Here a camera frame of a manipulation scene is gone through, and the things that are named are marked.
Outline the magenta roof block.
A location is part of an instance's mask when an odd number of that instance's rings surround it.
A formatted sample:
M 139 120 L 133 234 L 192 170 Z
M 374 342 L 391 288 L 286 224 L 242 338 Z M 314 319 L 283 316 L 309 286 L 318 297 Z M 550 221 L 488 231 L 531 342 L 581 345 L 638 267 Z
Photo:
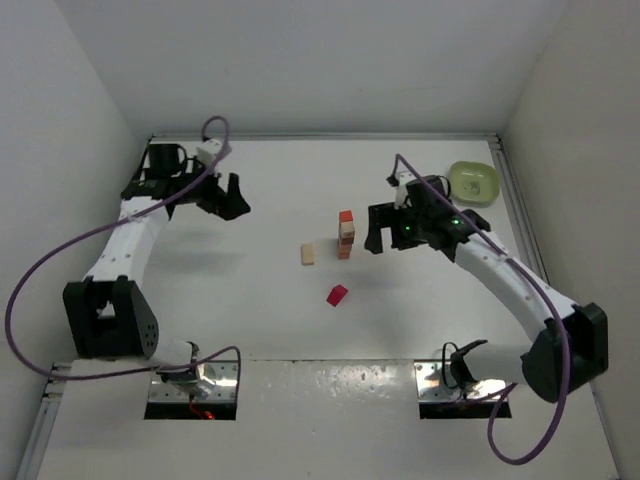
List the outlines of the magenta roof block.
M 333 307 L 336 307 L 348 294 L 348 289 L 343 285 L 334 286 L 327 296 L 327 303 Z

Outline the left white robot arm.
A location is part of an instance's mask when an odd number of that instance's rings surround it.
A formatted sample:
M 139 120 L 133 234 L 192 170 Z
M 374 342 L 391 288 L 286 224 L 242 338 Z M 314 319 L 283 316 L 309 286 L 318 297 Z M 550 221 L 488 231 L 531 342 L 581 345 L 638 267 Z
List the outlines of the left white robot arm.
M 228 151 L 215 139 L 200 143 L 193 156 L 179 144 L 146 148 L 139 171 L 121 193 L 119 226 L 85 277 L 63 290 L 80 358 L 145 362 L 163 382 L 194 395 L 213 385 L 197 362 L 198 346 L 161 332 L 141 286 L 153 246 L 177 206 L 194 204 L 225 221 L 250 212 L 237 174 L 229 175 L 227 186 L 219 184 L 214 161 Z

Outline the red-orange cube block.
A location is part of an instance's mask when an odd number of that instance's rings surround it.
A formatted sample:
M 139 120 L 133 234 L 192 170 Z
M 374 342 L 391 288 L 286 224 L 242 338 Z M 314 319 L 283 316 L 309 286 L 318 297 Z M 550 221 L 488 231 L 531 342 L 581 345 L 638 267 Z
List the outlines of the red-orange cube block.
M 344 210 L 341 211 L 339 213 L 339 223 L 343 224 L 343 223 L 349 223 L 349 222 L 353 222 L 354 218 L 353 218 L 353 214 L 350 210 Z

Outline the natural wood cube block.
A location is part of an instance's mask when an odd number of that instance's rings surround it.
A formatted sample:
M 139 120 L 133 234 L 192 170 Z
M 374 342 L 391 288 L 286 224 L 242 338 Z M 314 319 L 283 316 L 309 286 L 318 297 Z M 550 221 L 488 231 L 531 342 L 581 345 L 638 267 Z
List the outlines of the natural wood cube block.
M 341 239 L 355 237 L 355 225 L 353 221 L 339 223 L 339 237 Z

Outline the natural wood long block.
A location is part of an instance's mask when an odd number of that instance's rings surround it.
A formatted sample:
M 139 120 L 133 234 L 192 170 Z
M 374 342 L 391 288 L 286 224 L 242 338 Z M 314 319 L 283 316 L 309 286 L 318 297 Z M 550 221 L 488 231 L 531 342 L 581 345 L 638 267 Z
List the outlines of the natural wood long block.
M 315 251 L 312 243 L 303 243 L 300 249 L 301 264 L 311 266 L 315 264 Z

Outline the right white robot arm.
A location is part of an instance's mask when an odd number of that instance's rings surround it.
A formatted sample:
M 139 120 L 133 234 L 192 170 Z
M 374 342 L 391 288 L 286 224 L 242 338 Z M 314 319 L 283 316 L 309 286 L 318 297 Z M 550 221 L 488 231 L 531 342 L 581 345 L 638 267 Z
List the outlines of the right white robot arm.
M 574 391 L 608 369 L 608 319 L 601 307 L 580 306 L 551 288 L 507 253 L 477 212 L 453 211 L 438 176 L 416 178 L 400 172 L 387 181 L 395 199 L 369 206 L 365 249 L 382 253 L 382 231 L 389 229 L 394 249 L 427 245 L 443 253 L 509 310 L 531 342 L 508 347 L 481 339 L 461 347 L 449 364 L 456 387 L 496 378 L 525 384 L 555 403 L 564 373 L 569 375 L 568 389 Z

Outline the green plastic bowl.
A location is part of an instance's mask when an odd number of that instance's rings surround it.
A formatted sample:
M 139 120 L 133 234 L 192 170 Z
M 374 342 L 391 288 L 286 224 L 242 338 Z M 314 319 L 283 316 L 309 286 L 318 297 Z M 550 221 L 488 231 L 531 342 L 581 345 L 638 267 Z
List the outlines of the green plastic bowl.
M 451 197 L 463 204 L 489 206 L 500 194 L 498 173 L 488 164 L 455 162 L 449 169 L 448 179 Z

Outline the orange cube block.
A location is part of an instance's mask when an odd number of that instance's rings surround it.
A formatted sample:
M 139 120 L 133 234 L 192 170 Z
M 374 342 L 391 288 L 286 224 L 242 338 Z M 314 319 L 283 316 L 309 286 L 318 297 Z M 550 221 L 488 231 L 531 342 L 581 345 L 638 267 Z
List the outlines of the orange cube block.
M 338 246 L 337 248 L 337 256 L 341 260 L 349 259 L 351 256 L 352 248 L 350 245 L 346 246 Z

